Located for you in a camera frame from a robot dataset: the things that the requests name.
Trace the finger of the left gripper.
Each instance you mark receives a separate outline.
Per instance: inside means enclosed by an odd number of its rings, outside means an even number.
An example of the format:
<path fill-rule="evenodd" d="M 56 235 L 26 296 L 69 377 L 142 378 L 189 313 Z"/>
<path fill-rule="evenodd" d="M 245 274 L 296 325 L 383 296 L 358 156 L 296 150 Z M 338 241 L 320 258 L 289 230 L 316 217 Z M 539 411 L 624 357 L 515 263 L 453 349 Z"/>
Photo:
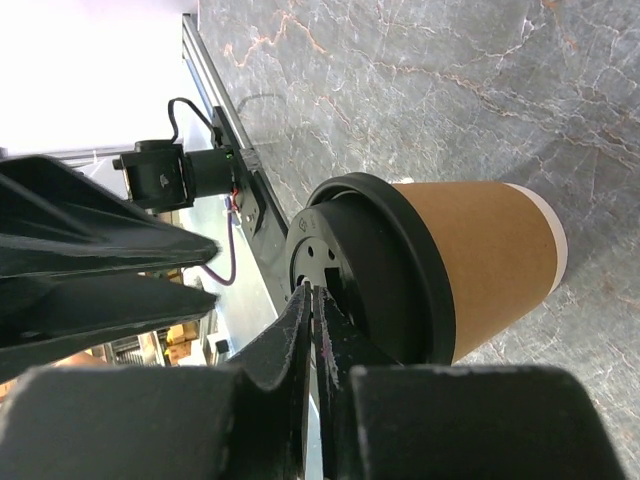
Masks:
<path fill-rule="evenodd" d="M 164 223 L 54 157 L 1 162 L 1 275 L 62 277 L 199 266 L 215 241 Z"/>
<path fill-rule="evenodd" d="M 139 274 L 1 282 L 1 378 L 122 337 L 198 320 L 214 294 Z"/>

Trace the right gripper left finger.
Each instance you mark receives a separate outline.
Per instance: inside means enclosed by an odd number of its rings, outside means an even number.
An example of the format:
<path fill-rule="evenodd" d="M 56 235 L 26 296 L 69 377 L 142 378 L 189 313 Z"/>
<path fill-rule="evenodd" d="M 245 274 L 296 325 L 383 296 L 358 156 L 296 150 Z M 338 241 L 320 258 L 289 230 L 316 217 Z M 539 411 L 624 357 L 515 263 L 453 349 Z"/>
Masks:
<path fill-rule="evenodd" d="M 216 367 L 38 368 L 1 409 L 5 479 L 300 479 L 312 291 Z"/>

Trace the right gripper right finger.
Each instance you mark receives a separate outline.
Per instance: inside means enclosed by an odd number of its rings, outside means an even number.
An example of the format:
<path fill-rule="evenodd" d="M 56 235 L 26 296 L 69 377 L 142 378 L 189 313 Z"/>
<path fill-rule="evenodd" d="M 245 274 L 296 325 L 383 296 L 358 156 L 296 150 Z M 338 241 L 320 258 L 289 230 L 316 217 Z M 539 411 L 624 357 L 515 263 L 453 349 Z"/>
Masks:
<path fill-rule="evenodd" d="M 402 366 L 313 291 L 328 479 L 621 479 L 582 384 L 551 366 Z"/>

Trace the black plastic cup lid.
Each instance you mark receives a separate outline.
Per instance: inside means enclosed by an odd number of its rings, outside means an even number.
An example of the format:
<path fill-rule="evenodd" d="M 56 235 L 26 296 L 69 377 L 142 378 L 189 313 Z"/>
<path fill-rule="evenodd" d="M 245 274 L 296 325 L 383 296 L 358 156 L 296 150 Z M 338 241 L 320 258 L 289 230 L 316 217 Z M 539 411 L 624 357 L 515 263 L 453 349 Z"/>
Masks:
<path fill-rule="evenodd" d="M 366 173 L 323 182 L 291 221 L 291 287 L 325 287 L 339 310 L 377 348 L 403 364 L 453 361 L 452 287 L 417 209 Z"/>

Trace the brown paper coffee cup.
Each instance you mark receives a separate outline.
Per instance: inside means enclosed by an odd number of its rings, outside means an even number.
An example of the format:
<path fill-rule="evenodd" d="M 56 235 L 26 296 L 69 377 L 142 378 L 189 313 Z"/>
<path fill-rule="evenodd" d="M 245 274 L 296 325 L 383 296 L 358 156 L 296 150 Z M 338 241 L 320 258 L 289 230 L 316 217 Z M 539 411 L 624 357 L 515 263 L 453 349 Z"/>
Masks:
<path fill-rule="evenodd" d="M 453 296 L 458 361 L 560 284 L 568 243 L 539 194 L 511 183 L 407 183 L 397 190 L 435 241 Z"/>

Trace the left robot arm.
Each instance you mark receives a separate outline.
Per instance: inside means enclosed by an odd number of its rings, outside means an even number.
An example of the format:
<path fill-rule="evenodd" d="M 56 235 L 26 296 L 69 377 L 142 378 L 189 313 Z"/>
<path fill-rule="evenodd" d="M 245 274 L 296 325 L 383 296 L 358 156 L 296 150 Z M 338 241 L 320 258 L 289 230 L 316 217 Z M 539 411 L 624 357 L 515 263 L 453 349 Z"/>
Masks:
<path fill-rule="evenodd" d="M 222 112 L 210 149 L 144 140 L 117 158 L 121 199 L 48 155 L 1 162 L 1 378 L 90 347 L 196 320 L 213 294 L 165 278 L 218 254 L 212 239 L 162 220 L 250 174 Z"/>

